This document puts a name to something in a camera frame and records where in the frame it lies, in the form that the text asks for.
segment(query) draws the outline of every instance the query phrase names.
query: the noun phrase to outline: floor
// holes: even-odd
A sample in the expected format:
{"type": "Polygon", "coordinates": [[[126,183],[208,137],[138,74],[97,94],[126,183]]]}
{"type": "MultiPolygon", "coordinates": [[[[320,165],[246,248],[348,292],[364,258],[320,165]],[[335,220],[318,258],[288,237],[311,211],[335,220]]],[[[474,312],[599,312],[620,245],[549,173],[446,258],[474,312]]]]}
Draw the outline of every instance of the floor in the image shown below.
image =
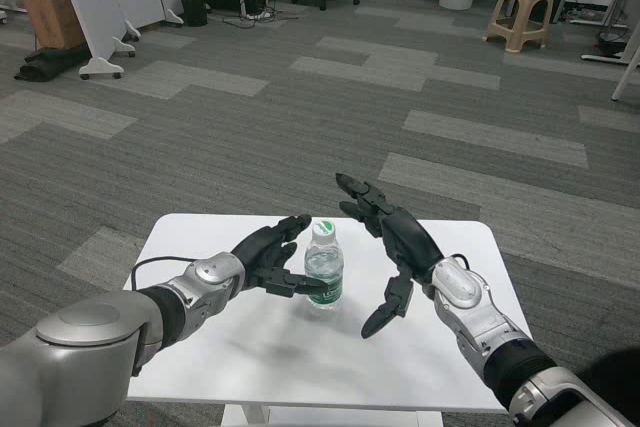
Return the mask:
{"type": "MultiPolygon", "coordinates": [[[[416,216],[487,223],[535,339],[582,369],[640,342],[640,77],[581,61],[595,31],[547,49],[482,42],[493,1],[279,2],[241,30],[212,15],[136,44],[126,73],[12,76],[32,50],[0,27],[0,345],[118,289],[169,212],[340,215],[335,172],[416,216]]],[[[200,427],[217,406],[128,403],[114,426],[200,427]]],[[[445,414],[447,426],[509,425],[445,414]]]]}

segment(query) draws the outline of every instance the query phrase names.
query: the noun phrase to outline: plastic bottle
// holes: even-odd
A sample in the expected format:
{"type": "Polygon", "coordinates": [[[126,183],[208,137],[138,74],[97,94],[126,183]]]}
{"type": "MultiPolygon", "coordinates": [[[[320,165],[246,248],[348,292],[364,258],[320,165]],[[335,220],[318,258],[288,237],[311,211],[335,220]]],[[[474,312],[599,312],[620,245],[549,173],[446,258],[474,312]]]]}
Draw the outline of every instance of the plastic bottle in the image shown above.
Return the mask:
{"type": "Polygon", "coordinates": [[[342,272],[344,256],[336,238],[333,222],[316,222],[312,229],[312,239],[304,254],[304,270],[309,277],[329,284],[329,291],[321,295],[310,295],[313,305],[322,310],[334,309],[342,296],[342,272]]]}

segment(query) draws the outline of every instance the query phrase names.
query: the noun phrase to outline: white bottle cap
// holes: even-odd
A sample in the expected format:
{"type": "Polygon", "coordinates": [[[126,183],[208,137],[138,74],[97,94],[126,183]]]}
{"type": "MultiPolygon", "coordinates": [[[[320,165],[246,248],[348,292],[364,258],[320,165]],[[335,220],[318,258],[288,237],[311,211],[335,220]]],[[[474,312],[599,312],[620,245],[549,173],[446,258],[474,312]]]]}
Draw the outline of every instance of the white bottle cap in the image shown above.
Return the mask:
{"type": "Polygon", "coordinates": [[[328,220],[313,224],[313,241],[319,245],[327,245],[336,241],[336,226],[328,220]]]}

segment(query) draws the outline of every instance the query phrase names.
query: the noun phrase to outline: black trash bin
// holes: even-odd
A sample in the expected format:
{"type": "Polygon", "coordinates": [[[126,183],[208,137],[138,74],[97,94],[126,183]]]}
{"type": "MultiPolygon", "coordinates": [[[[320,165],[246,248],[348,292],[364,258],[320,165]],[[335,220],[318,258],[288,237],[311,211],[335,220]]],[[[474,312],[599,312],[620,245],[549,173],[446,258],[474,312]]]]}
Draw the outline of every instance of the black trash bin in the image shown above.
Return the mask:
{"type": "Polygon", "coordinates": [[[207,25],[207,7],[204,0],[180,0],[184,9],[184,21],[190,27],[207,25]]]}

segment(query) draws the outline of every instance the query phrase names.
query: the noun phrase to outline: green bottle label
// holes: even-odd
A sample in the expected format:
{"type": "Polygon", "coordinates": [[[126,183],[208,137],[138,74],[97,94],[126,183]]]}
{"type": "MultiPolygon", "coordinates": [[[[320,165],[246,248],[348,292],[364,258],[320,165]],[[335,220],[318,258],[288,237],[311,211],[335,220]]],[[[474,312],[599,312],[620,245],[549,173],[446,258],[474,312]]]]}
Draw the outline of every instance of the green bottle label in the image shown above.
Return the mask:
{"type": "Polygon", "coordinates": [[[332,304],[342,295],[342,276],[329,284],[329,290],[321,295],[310,295],[316,304],[332,304]]]}

